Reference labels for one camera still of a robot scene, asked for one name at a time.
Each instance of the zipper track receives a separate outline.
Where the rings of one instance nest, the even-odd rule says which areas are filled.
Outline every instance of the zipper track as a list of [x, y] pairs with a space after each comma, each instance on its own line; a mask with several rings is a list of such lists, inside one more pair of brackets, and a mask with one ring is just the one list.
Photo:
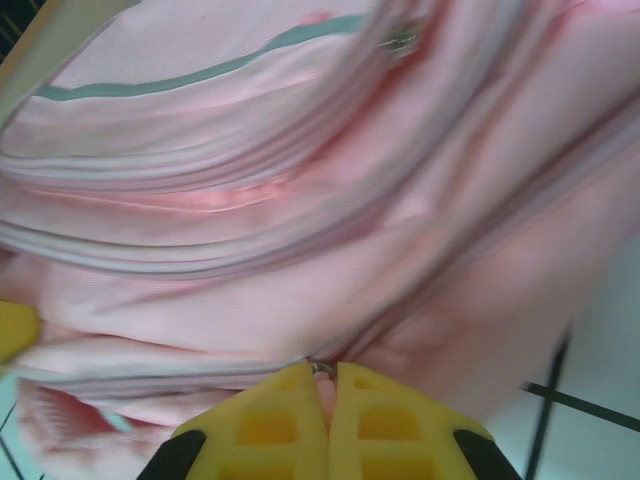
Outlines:
[[408, 150], [387, 162], [393, 165], [392, 169], [372, 172], [346, 195], [326, 201], [312, 216], [297, 218], [250, 238], [176, 247], [123, 246], [98, 241], [83, 241], [80, 245], [71, 237], [0, 222], [0, 243], [85, 268], [175, 279], [219, 278], [296, 260], [309, 251], [310, 245], [320, 248], [343, 235], [341, 232], [353, 230], [358, 221], [366, 222], [424, 165], [490, 78], [496, 62], [516, 34], [527, 6], [524, 0], [503, 1], [489, 27], [492, 36], [479, 45], [466, 75], [458, 77], [449, 96], [441, 99], [439, 121], [426, 122], [424, 129], [409, 142]]
[[[183, 155], [191, 158], [183, 158], [182, 160], [173, 158], [175, 153], [166, 155], [171, 160], [162, 160], [165, 155], [157, 154], [157, 160], [151, 162], [156, 166], [149, 165], [146, 168], [139, 169], [130, 167], [112, 167], [108, 165], [114, 162], [128, 165], [139, 165], [141, 157], [121, 156], [121, 157], [88, 157], [93, 162], [101, 161], [101, 167], [98, 170], [79, 169], [73, 170], [65, 168], [37, 168], [18, 166], [5, 166], [3, 169], [12, 178], [18, 181], [30, 184], [44, 186], [60, 191], [95, 191], [95, 192], [128, 192], [140, 193], [145, 191], [148, 193], [172, 193], [183, 191], [185, 188], [185, 176], [192, 177], [191, 182], [206, 183], [207, 187], [229, 188], [230, 186], [244, 186], [247, 184], [247, 175], [240, 169], [241, 165], [245, 169], [260, 169], [260, 165], [271, 164], [270, 159], [274, 156], [278, 157], [283, 150], [294, 149], [299, 146], [309, 134], [310, 131], [324, 130], [324, 136], [330, 136], [331, 131], [339, 130], [348, 118], [341, 118], [342, 123], [333, 125], [333, 129], [324, 127], [320, 124], [321, 119], [316, 118], [323, 111], [330, 110], [329, 116], [341, 117], [340, 112], [345, 104], [353, 99], [343, 95], [344, 85], [351, 83], [359, 83], [355, 77], [362, 70], [367, 70], [369, 64], [373, 63], [381, 71], [388, 69], [392, 64], [392, 51], [390, 49], [379, 48], [383, 39], [386, 39], [388, 32], [397, 27], [397, 15], [394, 12], [393, 2], [383, 0], [372, 14], [371, 20], [363, 28], [359, 38], [354, 42], [350, 54], [336, 65], [332, 74], [321, 82], [315, 91], [307, 98], [302, 108], [286, 119], [284, 125], [276, 125], [267, 128], [262, 132], [256, 132], [249, 145], [242, 145], [235, 151], [224, 155], [214, 157], [204, 154], [196, 155], [190, 153], [191, 149], [183, 151]], [[386, 65], [380, 66], [380, 62], [373, 61], [378, 57], [386, 58]], [[360, 96], [368, 96], [375, 89], [372, 82], [367, 85], [366, 89], [359, 92]], [[307, 151], [306, 155], [297, 155], [295, 163], [300, 163], [308, 158], [312, 152]], [[236, 170], [231, 179], [224, 179], [225, 169]], [[222, 169], [223, 177], [216, 172]]]
[[455, 279], [467, 266], [499, 246], [519, 227], [527, 225], [555, 204], [567, 193], [580, 188], [586, 179], [593, 178], [613, 159], [622, 157], [633, 148], [640, 148], [640, 91], [625, 99], [604, 122], [600, 119], [590, 132], [550, 160], [525, 190], [516, 194], [507, 206], [491, 216], [469, 235], [462, 248], [456, 249], [441, 262], [439, 268], [403, 298], [393, 302], [384, 312], [346, 338], [338, 339], [311, 356], [311, 361], [350, 361], [362, 349], [391, 328], [402, 328], [404, 322], [392, 324], [393, 311], [404, 305], [403, 312], [411, 317], [442, 287]]

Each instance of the pink zipper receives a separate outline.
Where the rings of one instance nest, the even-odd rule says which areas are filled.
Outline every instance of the pink zipper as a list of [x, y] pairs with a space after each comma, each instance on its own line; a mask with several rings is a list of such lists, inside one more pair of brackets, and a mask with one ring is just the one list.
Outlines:
[[[409, 11], [397, 10], [396, 2], [380, 2], [350, 54], [339, 62], [306, 104], [283, 123], [257, 132], [257, 138], [248, 145], [225, 154], [211, 157], [185, 150], [183, 160], [170, 164], [158, 160], [156, 166], [139, 169], [65, 168], [61, 173], [62, 169], [38, 168], [33, 162], [21, 161], [6, 162], [3, 170], [21, 183], [57, 191], [172, 193], [235, 188], [273, 178], [312, 156], [365, 104], [396, 60], [394, 49], [381, 45], [388, 44], [390, 32], [397, 30], [398, 21], [409, 15]], [[121, 162], [126, 158], [115, 160]], [[139, 164], [140, 160], [136, 156], [129, 164]]]

